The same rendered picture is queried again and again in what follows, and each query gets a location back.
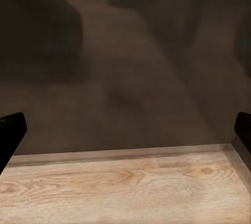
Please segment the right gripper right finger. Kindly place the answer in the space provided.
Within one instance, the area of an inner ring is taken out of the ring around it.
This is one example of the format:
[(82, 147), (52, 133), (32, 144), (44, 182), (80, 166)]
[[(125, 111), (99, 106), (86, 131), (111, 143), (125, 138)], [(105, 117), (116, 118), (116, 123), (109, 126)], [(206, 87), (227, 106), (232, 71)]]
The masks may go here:
[(251, 114), (240, 111), (234, 130), (251, 154)]

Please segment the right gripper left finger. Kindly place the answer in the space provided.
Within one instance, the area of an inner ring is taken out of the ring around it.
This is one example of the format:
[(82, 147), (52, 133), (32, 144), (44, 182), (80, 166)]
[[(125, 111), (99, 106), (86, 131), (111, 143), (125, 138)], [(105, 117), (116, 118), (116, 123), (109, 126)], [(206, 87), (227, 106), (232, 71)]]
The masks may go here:
[(0, 118), (0, 175), (27, 132), (22, 112)]

